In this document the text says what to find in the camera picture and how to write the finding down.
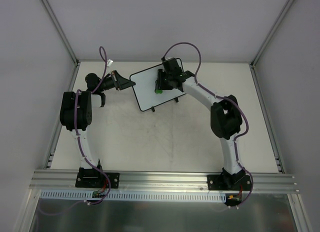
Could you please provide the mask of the green bone-shaped eraser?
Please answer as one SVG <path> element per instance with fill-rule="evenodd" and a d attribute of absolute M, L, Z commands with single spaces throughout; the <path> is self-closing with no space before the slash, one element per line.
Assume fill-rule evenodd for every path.
<path fill-rule="evenodd" d="M 163 91 L 162 91 L 161 89 L 156 89 L 156 90 L 155 90 L 155 93 L 156 93 L 156 94 L 162 94 Z"/>

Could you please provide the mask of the black-framed whiteboard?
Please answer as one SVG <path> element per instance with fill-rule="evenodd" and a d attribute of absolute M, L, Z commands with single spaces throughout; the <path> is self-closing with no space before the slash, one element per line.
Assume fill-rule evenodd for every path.
<path fill-rule="evenodd" d="M 163 69 L 163 65 L 157 64 L 130 75 L 129 79 L 136 83 L 132 87 L 140 111 L 151 110 L 164 103 L 174 100 L 176 97 L 185 95 L 178 89 L 163 90 L 161 94 L 155 93 L 155 82 L 158 69 Z"/>

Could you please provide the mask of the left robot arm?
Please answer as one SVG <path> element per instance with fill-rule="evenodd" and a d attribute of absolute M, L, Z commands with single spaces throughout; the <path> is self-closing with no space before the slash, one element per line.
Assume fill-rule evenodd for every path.
<path fill-rule="evenodd" d="M 64 92 L 60 108 L 59 119 L 73 136 L 80 155 L 81 171 L 92 170 L 87 175 L 87 181 L 93 187 L 104 183 L 105 176 L 101 172 L 100 159 L 91 142 L 89 126 L 93 121 L 93 108 L 103 108 L 106 105 L 105 91 L 116 89 L 125 90 L 136 85 L 135 82 L 124 78 L 116 70 L 99 78 L 95 73 L 85 77 L 87 89 L 76 92 Z"/>

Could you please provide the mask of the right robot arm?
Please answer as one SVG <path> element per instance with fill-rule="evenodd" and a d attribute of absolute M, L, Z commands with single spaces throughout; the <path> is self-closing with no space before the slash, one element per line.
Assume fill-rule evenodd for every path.
<path fill-rule="evenodd" d="M 195 74 L 182 69 L 176 58 L 162 58 L 161 61 L 163 69 L 157 72 L 154 92 L 161 94 L 163 91 L 179 90 L 192 96 L 209 110 L 210 128 L 220 138 L 222 147 L 222 172 L 225 174 L 223 182 L 228 189 L 235 190 L 242 183 L 238 174 L 242 170 L 239 155 L 232 142 L 243 123 L 237 99 L 233 95 L 219 97 L 205 88 L 198 82 Z"/>

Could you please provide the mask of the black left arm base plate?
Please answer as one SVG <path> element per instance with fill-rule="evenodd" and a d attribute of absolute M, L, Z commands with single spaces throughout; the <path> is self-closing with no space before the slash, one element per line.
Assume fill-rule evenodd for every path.
<path fill-rule="evenodd" d="M 107 189 L 118 189 L 120 182 L 120 173 L 118 172 L 107 172 L 106 177 L 94 168 L 83 168 L 80 167 L 77 173 L 75 187 L 76 188 L 90 188 L 90 189 L 100 189 L 105 186 Z"/>

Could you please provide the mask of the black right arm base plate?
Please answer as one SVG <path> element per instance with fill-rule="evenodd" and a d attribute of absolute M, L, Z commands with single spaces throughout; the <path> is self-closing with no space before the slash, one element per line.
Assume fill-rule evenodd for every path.
<path fill-rule="evenodd" d="M 228 176 L 224 174 L 207 175 L 207 186 L 210 191 L 250 191 L 252 180 L 249 175 Z"/>

